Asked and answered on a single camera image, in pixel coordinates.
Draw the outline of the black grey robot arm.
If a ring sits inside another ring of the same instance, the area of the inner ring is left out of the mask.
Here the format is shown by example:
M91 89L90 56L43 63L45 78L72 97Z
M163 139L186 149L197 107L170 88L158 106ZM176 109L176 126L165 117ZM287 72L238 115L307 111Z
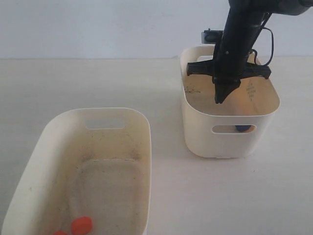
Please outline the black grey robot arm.
M213 58L187 64L187 75L208 75L215 86L215 102L222 104L242 79L268 79L268 64L250 63L248 57L272 14L298 16L312 7L311 0L231 0L223 30L205 30L202 43L214 45Z

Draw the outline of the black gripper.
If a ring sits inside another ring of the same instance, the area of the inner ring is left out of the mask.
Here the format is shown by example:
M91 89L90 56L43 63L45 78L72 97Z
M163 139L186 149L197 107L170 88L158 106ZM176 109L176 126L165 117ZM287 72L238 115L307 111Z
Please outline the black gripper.
M270 14L259 11L230 9L223 35L216 42L213 59L187 64L186 73L212 76L215 103L222 104L237 88L240 80L249 77L268 79L270 68L248 62L250 51Z

